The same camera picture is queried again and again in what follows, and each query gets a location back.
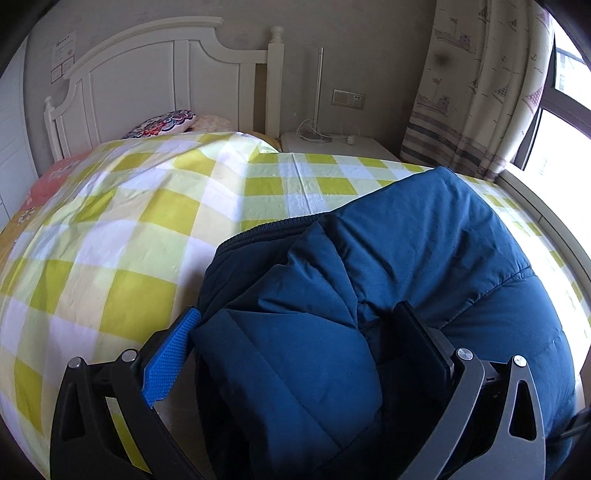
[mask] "white nightstand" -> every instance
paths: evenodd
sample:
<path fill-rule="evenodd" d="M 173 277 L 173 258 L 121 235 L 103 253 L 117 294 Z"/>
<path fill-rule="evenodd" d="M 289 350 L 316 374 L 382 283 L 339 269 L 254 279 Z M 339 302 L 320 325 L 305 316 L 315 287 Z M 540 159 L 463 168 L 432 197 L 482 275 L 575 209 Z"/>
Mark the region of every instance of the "white nightstand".
<path fill-rule="evenodd" d="M 356 137 L 355 145 L 347 144 L 346 138 L 334 138 L 330 143 L 316 143 L 301 139 L 295 132 L 288 132 L 281 134 L 281 147 L 284 152 L 290 153 L 348 155 L 400 161 L 373 138 L 368 137 Z"/>

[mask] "white wardrobe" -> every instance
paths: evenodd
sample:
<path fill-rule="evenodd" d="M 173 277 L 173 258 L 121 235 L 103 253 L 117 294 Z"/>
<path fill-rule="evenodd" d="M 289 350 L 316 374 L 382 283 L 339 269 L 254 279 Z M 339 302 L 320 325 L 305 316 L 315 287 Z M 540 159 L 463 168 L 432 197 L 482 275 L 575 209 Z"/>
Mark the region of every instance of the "white wardrobe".
<path fill-rule="evenodd" d="M 0 78 L 0 232 L 38 179 L 25 125 L 23 42 Z"/>

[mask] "electrical outlet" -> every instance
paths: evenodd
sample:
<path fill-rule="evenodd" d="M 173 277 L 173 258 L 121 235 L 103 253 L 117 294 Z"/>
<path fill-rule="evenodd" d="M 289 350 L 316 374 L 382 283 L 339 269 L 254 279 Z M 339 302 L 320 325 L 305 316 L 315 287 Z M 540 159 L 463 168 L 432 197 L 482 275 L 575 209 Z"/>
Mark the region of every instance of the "electrical outlet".
<path fill-rule="evenodd" d="M 365 95 L 346 90 L 333 90 L 332 104 L 363 110 L 365 107 Z"/>

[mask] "blue rubber grip pad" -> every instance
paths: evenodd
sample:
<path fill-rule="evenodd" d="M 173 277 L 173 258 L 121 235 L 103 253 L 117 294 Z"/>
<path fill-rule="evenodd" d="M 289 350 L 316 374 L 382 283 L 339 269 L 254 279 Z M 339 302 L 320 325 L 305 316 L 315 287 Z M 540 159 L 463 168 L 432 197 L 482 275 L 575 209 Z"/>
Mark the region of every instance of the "blue rubber grip pad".
<path fill-rule="evenodd" d="M 145 367 L 142 393 L 150 407 L 154 406 L 154 402 L 168 396 L 189 355 L 189 332 L 200 321 L 199 310 L 191 308 L 173 326 L 166 340 Z"/>

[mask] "blue puffer jacket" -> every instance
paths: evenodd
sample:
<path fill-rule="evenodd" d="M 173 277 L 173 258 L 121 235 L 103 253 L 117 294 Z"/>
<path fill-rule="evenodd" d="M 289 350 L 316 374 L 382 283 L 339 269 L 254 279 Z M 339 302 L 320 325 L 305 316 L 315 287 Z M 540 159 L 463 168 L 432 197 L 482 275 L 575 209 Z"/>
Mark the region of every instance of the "blue puffer jacket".
<path fill-rule="evenodd" d="M 573 415 L 573 361 L 542 283 L 494 211 L 437 168 L 219 247 L 191 334 L 217 478 L 395 478 L 441 415 L 404 338 L 382 328 L 402 300 L 456 348 L 526 357 L 546 436 Z M 564 455 L 549 450 L 548 469 Z"/>

